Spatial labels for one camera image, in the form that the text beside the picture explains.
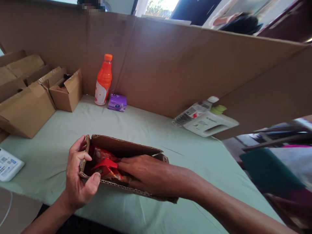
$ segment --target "person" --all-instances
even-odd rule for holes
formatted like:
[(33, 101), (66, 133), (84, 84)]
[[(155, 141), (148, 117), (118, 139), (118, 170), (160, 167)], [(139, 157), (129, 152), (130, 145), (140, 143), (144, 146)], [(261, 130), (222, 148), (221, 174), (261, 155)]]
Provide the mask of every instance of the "person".
[(210, 20), (211, 29), (253, 34), (258, 31), (263, 16), (277, 0), (230, 0)]
[(105, 0), (77, 0), (84, 9), (105, 10)]
[[(86, 183), (79, 177), (80, 161), (92, 160), (85, 148), (85, 136), (81, 136), (69, 150), (65, 190), (23, 234), (56, 233), (77, 209), (91, 201), (97, 192), (100, 174), (94, 173)], [(135, 178), (129, 184), (130, 187), (157, 196), (192, 200), (210, 212), (229, 233), (295, 233), (273, 218), (219, 190), (187, 168), (170, 165), (148, 155), (123, 158), (118, 163), (118, 168)]]

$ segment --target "snack wrapper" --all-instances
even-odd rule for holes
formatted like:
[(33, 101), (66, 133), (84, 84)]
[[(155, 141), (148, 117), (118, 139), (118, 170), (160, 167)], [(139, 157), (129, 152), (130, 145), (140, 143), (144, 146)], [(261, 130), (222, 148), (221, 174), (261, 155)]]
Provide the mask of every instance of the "snack wrapper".
[(129, 183), (131, 178), (125, 172), (119, 172), (117, 162), (120, 159), (116, 158), (112, 153), (99, 147), (94, 147), (93, 159), (97, 163), (90, 171), (91, 174), (99, 172), (101, 179), (120, 181)]

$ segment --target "white cable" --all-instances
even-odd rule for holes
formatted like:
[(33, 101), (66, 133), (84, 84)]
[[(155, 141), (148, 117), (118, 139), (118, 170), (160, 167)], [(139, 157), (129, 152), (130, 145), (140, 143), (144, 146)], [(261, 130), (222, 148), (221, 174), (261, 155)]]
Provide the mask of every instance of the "white cable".
[(10, 194), (11, 194), (11, 201), (10, 201), (10, 205), (9, 205), (9, 208), (8, 208), (8, 210), (7, 210), (6, 215), (4, 216), (4, 218), (3, 218), (2, 222), (0, 223), (0, 227), (1, 227), (1, 226), (2, 226), (2, 224), (4, 223), (5, 219), (7, 218), (7, 215), (8, 215), (8, 214), (9, 214), (9, 212), (10, 212), (10, 209), (11, 209), (11, 205), (12, 205), (12, 201), (13, 201), (13, 193), (12, 193), (11, 191), (9, 191), (9, 192), (10, 192)]

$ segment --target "purple package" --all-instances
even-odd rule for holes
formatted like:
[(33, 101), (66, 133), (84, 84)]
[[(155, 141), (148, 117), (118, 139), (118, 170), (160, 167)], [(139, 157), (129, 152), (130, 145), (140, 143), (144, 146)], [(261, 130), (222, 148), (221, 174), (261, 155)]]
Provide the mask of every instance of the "purple package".
[(127, 106), (127, 98), (125, 96), (111, 94), (108, 109), (124, 112)]

